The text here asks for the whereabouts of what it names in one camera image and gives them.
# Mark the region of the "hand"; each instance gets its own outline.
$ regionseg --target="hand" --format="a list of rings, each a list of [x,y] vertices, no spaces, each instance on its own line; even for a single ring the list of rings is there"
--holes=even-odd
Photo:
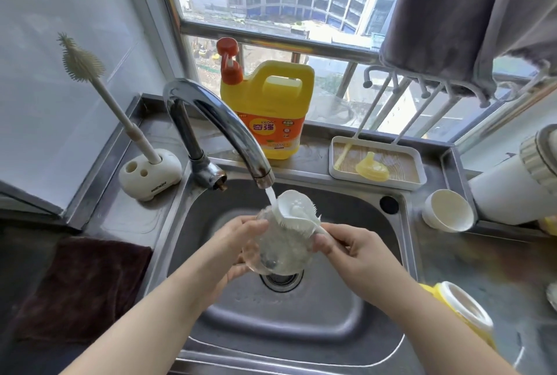
[[[226,285],[250,269],[240,257],[242,247],[267,230],[266,219],[240,216],[227,222],[178,271],[187,277],[188,293],[199,314],[212,305]]]
[[[314,250],[324,253],[354,293],[386,314],[399,306],[405,289],[417,285],[377,233],[344,224],[321,226],[349,253],[321,234],[314,236]]]

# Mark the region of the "sink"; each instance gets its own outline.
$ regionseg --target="sink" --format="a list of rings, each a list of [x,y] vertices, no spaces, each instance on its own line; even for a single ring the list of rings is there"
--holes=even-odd
[[[297,173],[276,171],[276,195],[298,190],[315,203],[322,221],[376,231],[415,277],[403,194]],[[168,237],[160,239],[164,244],[159,245],[162,250],[154,270],[156,279],[151,278],[148,291],[230,219],[255,215],[268,205],[265,191],[258,189],[245,171],[227,168],[227,174],[225,192],[201,189],[192,180],[185,182],[173,226]],[[385,195],[399,202],[398,213],[380,209],[379,201]],[[316,253],[299,274],[248,273],[234,280],[196,322],[180,355],[227,366],[238,365],[240,358],[241,368],[253,366],[255,361],[269,362],[275,372],[282,373],[290,371],[278,370],[277,363],[294,367],[297,373],[300,368],[324,371],[325,367],[327,372],[345,373],[349,368],[359,372],[388,359],[403,338],[383,312],[352,293],[329,261]]]

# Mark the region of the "faucet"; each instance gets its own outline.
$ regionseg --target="faucet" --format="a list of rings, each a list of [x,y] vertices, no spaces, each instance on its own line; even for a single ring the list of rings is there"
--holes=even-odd
[[[168,114],[188,151],[191,172],[203,187],[226,190],[226,173],[213,164],[199,146],[189,122],[186,104],[193,106],[224,134],[246,163],[260,189],[273,185],[275,175],[261,146],[236,113],[217,95],[199,83],[178,78],[164,86],[163,98]]]

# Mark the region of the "sink drain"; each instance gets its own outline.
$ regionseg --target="sink drain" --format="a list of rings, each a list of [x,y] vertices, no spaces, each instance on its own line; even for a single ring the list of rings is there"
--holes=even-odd
[[[293,275],[260,275],[263,284],[265,284],[272,291],[277,293],[286,293],[295,289],[300,281],[302,281],[303,271]]]

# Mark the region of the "red cap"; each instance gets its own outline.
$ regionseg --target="red cap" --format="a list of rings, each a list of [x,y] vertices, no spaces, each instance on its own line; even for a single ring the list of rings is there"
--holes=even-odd
[[[220,59],[220,76],[226,84],[239,84],[243,81],[243,72],[240,64],[232,57],[238,55],[240,48],[233,38],[220,38],[217,41],[217,52]]]

